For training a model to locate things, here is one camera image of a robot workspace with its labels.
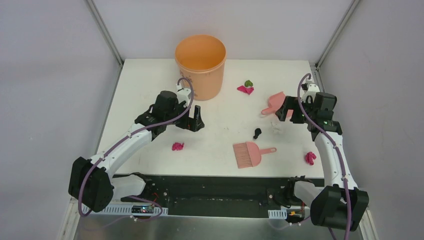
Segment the pink plastic dustpan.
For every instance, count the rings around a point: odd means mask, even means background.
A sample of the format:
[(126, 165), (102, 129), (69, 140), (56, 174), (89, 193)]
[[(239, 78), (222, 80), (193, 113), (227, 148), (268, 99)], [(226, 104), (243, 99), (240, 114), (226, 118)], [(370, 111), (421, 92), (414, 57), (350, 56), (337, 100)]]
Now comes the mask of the pink plastic dustpan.
[[(267, 101), (267, 108), (263, 109), (261, 111), (261, 114), (263, 116), (275, 115), (275, 112), (283, 105), (285, 101), (285, 97), (286, 95), (283, 91), (271, 95)], [(293, 110), (289, 110), (286, 116), (286, 120), (290, 119), (292, 115), (293, 115)]]

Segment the black paper scrap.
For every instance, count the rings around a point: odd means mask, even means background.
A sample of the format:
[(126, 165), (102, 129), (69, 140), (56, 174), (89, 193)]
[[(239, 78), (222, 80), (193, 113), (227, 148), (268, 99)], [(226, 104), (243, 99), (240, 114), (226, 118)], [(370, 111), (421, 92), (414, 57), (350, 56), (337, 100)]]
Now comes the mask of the black paper scrap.
[(262, 130), (261, 130), (260, 128), (256, 128), (256, 129), (254, 130), (254, 136), (253, 136), (253, 139), (254, 139), (254, 140), (257, 140), (257, 139), (258, 139), (258, 137), (259, 137), (261, 134), (262, 134)]

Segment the pink hand brush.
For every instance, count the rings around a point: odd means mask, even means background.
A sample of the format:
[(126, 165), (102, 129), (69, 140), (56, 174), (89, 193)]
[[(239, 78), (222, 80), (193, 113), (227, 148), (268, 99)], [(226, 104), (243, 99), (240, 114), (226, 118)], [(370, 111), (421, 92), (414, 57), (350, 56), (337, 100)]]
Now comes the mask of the pink hand brush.
[(275, 147), (260, 149), (257, 144), (251, 141), (235, 143), (232, 147), (239, 169), (256, 167), (261, 163), (262, 155), (277, 152)]

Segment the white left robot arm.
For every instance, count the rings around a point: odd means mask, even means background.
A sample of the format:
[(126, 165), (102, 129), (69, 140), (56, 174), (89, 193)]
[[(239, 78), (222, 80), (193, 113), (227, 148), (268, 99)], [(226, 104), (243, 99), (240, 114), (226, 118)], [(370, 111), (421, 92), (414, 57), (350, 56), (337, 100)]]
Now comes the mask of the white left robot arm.
[(78, 199), (83, 216), (104, 210), (111, 201), (134, 196), (140, 202), (152, 198), (153, 189), (137, 174), (115, 177), (117, 170), (142, 147), (162, 134), (167, 126), (197, 132), (204, 128), (201, 108), (194, 107), (190, 117), (193, 93), (189, 88), (177, 92), (163, 90), (155, 103), (139, 115), (130, 128), (107, 150), (85, 159), (77, 158), (71, 169), (68, 193)]

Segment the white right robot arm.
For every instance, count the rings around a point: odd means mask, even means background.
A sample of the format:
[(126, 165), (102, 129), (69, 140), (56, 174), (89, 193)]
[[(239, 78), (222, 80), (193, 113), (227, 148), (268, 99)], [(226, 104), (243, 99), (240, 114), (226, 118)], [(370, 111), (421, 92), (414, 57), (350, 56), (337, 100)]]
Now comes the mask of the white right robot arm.
[(282, 197), (289, 205), (302, 201), (310, 208), (310, 219), (315, 226), (356, 231), (369, 204), (369, 195), (360, 190), (351, 176), (343, 149), (343, 131), (333, 120), (337, 97), (317, 92), (314, 97), (301, 99), (286, 96), (276, 111), (281, 122), (292, 110), (290, 122), (307, 124), (322, 164), (325, 187), (319, 190), (305, 176), (291, 177), (282, 189)]

